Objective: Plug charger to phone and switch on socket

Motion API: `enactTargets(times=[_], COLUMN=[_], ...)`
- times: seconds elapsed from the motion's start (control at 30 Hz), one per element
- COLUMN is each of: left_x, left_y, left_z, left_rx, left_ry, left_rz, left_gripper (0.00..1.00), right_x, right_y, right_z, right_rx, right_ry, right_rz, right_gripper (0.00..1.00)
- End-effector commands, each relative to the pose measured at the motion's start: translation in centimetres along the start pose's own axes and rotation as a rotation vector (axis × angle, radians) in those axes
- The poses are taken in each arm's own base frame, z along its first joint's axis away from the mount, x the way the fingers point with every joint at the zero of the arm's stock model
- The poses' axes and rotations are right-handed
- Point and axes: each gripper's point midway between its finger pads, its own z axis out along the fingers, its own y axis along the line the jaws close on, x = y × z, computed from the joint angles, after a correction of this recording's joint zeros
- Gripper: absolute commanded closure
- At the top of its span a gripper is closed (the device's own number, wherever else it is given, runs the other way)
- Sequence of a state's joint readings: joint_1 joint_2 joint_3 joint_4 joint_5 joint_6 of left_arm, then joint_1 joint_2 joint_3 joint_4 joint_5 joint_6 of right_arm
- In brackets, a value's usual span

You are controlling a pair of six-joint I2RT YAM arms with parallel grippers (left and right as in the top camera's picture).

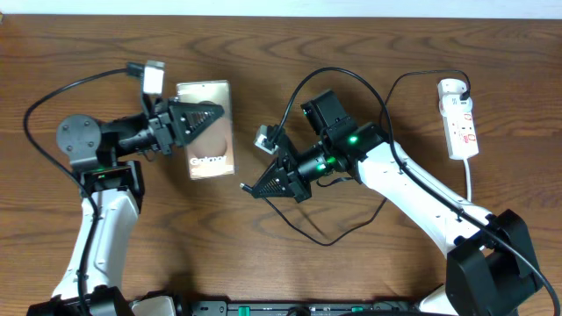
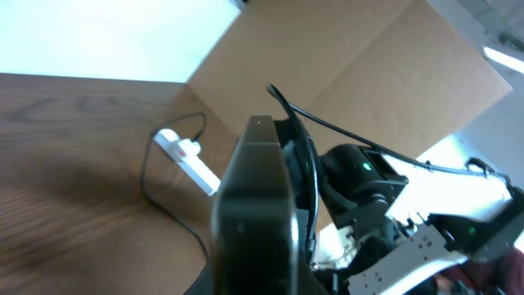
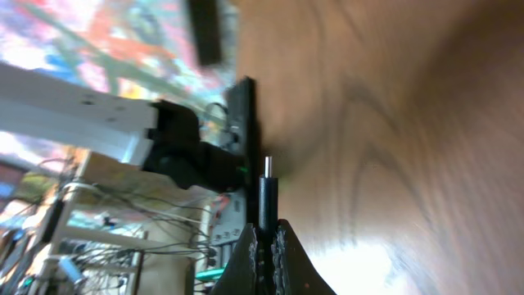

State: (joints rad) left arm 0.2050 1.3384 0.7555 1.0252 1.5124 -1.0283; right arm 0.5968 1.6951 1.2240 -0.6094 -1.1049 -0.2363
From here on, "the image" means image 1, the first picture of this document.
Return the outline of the bronze Galaxy smartphone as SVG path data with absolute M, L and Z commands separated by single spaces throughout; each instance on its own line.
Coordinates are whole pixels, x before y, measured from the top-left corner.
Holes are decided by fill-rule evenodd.
M 212 122 L 185 147 L 186 164 L 192 180 L 235 174 L 234 136 L 230 84 L 226 80 L 178 83 L 181 102 L 217 104 L 224 114 Z

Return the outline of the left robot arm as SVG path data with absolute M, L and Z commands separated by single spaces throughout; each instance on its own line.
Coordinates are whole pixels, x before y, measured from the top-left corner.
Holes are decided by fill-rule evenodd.
M 82 198 L 82 222 L 63 279 L 52 297 L 30 305 L 31 315 L 187 315 L 182 299 L 166 291 L 125 299 L 121 292 L 128 241 L 141 214 L 145 189 L 132 153 L 170 154 L 193 142 L 225 113 L 219 104 L 174 98 L 110 122 L 76 114 L 57 128 L 70 161 L 68 175 Z

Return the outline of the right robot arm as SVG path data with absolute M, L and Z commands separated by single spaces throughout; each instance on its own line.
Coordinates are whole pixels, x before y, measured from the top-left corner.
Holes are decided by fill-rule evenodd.
M 546 286 L 529 230 L 516 213 L 494 215 L 460 197 L 412 162 L 380 126 L 357 122 L 331 90 L 301 106 L 318 143 L 306 152 L 281 126 L 261 126 L 255 144 L 275 159 L 257 182 L 254 198 L 312 196 L 311 183 L 332 172 L 355 181 L 403 211 L 446 259 L 446 279 L 415 305 L 421 314 L 514 315 Z

